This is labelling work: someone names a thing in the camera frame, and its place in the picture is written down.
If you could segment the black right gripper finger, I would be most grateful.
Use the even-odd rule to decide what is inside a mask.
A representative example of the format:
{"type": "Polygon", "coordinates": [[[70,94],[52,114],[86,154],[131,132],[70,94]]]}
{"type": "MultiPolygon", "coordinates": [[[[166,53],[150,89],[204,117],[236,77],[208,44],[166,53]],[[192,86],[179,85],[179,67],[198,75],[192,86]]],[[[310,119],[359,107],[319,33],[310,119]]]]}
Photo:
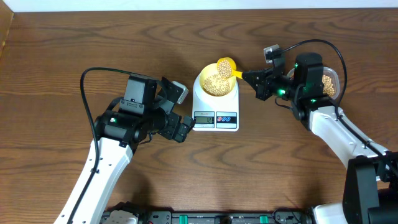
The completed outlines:
{"type": "Polygon", "coordinates": [[[258,84],[257,80],[250,80],[248,81],[250,86],[256,92],[256,98],[263,100],[264,99],[264,86],[260,83],[258,84]]]}
{"type": "Polygon", "coordinates": [[[250,70],[242,73],[242,79],[248,84],[259,84],[263,76],[266,74],[266,69],[263,70],[250,70]]]}

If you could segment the yellow measuring scoop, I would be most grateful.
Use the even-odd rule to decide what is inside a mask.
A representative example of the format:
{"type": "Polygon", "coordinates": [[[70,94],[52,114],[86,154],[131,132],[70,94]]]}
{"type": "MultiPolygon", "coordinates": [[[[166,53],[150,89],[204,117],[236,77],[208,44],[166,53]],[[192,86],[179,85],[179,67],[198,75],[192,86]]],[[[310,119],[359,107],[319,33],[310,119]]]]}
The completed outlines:
{"type": "Polygon", "coordinates": [[[220,59],[226,59],[230,63],[231,68],[232,68],[231,77],[236,77],[236,78],[242,79],[242,72],[237,71],[236,63],[232,58],[224,57],[224,58],[220,58],[220,59]]]}

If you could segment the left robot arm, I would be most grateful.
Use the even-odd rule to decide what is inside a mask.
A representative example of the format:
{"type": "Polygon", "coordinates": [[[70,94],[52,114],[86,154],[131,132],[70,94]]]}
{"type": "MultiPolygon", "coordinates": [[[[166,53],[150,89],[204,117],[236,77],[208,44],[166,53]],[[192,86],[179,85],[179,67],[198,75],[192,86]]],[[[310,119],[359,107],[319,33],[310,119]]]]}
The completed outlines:
{"type": "Polygon", "coordinates": [[[155,134],[184,142],[195,121],[172,110],[187,94],[179,82],[131,75],[125,95],[96,118],[87,160],[56,223],[99,223],[139,145],[151,142],[155,134]]]}

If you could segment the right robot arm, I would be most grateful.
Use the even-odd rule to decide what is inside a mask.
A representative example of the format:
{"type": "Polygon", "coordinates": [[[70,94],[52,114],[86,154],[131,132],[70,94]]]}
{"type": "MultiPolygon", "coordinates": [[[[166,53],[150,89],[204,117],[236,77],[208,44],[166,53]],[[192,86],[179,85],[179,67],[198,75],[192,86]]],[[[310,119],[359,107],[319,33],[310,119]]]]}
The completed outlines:
{"type": "Polygon", "coordinates": [[[320,137],[346,167],[340,203],[318,205],[303,223],[397,223],[397,153],[359,130],[323,92],[322,56],[300,54],[293,78],[284,75],[284,56],[267,54],[273,66],[244,72],[242,78],[266,100],[278,96],[307,130],[320,137]]]}

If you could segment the white digital kitchen scale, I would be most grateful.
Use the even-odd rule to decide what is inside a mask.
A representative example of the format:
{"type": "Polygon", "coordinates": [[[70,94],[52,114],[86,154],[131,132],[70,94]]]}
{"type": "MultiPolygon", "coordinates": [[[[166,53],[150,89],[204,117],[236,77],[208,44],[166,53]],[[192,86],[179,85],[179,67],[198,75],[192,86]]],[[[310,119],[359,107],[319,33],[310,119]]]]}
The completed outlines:
{"type": "Polygon", "coordinates": [[[232,90],[224,96],[209,95],[203,88],[200,73],[193,86],[192,116],[194,131],[235,132],[239,129],[239,87],[233,81],[232,90]]]}

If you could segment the soybeans in scoop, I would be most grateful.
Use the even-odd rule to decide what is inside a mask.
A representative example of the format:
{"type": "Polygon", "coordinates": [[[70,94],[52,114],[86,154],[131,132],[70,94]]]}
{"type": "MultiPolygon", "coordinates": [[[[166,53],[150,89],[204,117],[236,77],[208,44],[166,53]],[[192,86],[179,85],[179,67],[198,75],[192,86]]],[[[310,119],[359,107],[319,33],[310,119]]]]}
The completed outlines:
{"type": "Polygon", "coordinates": [[[220,59],[217,62],[218,75],[223,79],[228,79],[232,75],[232,68],[226,59],[220,59]]]}

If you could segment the soybeans in bowl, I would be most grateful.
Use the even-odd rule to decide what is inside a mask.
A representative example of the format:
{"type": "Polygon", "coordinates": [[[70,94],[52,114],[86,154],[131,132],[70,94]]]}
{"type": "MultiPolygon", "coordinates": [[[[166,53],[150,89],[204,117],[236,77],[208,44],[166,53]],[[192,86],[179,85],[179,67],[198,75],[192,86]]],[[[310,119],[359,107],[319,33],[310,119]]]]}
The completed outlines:
{"type": "Polygon", "coordinates": [[[203,88],[212,96],[224,96],[231,90],[231,81],[214,74],[205,78],[203,88]]]}

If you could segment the yellow plastic bowl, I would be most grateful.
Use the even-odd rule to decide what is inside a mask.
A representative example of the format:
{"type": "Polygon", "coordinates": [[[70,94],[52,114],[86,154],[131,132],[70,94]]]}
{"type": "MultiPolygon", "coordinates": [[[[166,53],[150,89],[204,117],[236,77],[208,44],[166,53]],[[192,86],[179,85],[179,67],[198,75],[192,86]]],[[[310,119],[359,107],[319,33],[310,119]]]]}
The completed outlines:
{"type": "MultiPolygon", "coordinates": [[[[218,71],[217,71],[217,68],[216,68],[216,63],[212,63],[212,64],[207,65],[200,72],[200,74],[199,74],[199,83],[200,83],[200,87],[201,87],[202,90],[205,91],[205,89],[203,88],[203,82],[204,82],[205,78],[207,78],[208,76],[214,75],[214,74],[218,74],[218,71]]],[[[231,81],[231,90],[229,92],[229,93],[231,93],[234,90],[234,88],[236,87],[237,81],[236,81],[235,77],[228,78],[228,80],[231,81]]]]}

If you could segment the soybeans pile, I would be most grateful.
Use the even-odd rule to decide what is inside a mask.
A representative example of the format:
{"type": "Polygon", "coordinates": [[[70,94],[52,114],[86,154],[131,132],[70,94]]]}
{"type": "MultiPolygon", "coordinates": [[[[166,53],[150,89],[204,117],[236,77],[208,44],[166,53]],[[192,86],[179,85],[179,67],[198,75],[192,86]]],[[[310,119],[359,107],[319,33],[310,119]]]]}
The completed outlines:
{"type": "MultiPolygon", "coordinates": [[[[306,84],[306,79],[304,75],[299,76],[298,78],[295,77],[295,73],[287,75],[293,81],[296,81],[297,84],[306,84]]],[[[323,93],[335,99],[338,96],[338,82],[332,75],[327,75],[326,73],[322,76],[322,83],[323,83],[323,93]]]]}

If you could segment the clear plastic container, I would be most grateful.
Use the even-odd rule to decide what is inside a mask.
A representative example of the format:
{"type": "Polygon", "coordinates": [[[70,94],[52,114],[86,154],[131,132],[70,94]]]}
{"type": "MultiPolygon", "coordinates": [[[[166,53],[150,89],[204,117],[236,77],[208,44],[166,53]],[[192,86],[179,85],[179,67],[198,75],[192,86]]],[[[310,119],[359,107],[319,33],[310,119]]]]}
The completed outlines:
{"type": "Polygon", "coordinates": [[[305,84],[299,94],[302,99],[311,97],[318,98],[323,95],[328,95],[333,100],[336,100],[339,96],[340,81],[337,73],[329,67],[323,67],[323,72],[321,72],[320,68],[321,66],[309,67],[307,72],[298,72],[298,83],[303,81],[305,84]]]}

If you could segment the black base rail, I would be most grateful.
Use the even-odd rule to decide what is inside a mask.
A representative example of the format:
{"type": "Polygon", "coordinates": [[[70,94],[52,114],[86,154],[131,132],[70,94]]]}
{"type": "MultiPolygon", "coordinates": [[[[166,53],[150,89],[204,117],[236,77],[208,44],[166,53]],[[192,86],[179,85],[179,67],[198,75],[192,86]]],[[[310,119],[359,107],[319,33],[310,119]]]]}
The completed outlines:
{"type": "Polygon", "coordinates": [[[135,205],[120,202],[107,209],[100,223],[143,223],[143,224],[184,224],[184,223],[315,223],[312,214],[289,208],[278,208],[272,212],[209,212],[175,211],[167,207],[135,205]]]}

